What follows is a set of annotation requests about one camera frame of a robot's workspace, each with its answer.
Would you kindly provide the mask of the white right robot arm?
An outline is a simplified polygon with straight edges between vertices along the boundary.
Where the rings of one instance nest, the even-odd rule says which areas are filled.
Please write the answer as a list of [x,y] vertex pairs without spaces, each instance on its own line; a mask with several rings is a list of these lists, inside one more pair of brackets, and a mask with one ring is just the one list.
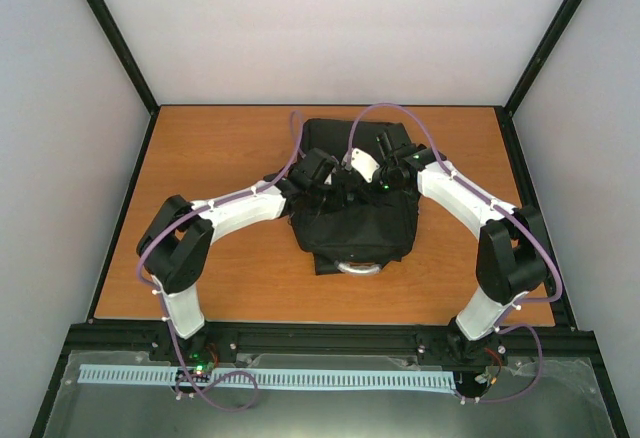
[[381,160],[349,142],[344,163],[378,191],[416,191],[436,202],[478,240],[478,287],[454,323],[469,342],[488,336],[548,275],[540,213],[489,194],[397,126],[378,135],[376,143]]

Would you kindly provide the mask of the black student backpack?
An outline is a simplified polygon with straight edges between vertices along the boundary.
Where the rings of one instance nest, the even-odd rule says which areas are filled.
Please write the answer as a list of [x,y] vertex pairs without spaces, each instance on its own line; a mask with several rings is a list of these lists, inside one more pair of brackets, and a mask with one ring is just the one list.
[[338,165],[330,185],[341,185],[345,195],[345,207],[337,212],[301,213],[296,201],[289,215],[299,247],[313,256],[316,274],[340,273],[334,265],[336,261],[377,263],[384,268],[412,250],[418,226],[418,192],[397,190],[400,197],[391,204],[349,203],[349,172],[353,169],[344,163],[348,143],[381,160],[376,137],[394,126],[409,137],[401,123],[355,123],[326,118],[312,118],[304,123],[297,162],[313,148],[334,157]]

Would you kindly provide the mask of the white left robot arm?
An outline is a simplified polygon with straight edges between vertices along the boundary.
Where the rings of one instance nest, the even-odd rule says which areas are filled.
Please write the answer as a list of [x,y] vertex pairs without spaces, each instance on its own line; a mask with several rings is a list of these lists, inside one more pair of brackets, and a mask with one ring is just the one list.
[[159,297],[163,320],[175,333],[172,346],[184,359],[197,360],[208,348],[196,282],[211,246],[246,227],[290,215],[295,202],[322,187],[337,165],[334,157],[313,148],[300,161],[237,192],[193,202],[180,195],[165,200],[137,245],[136,274]]

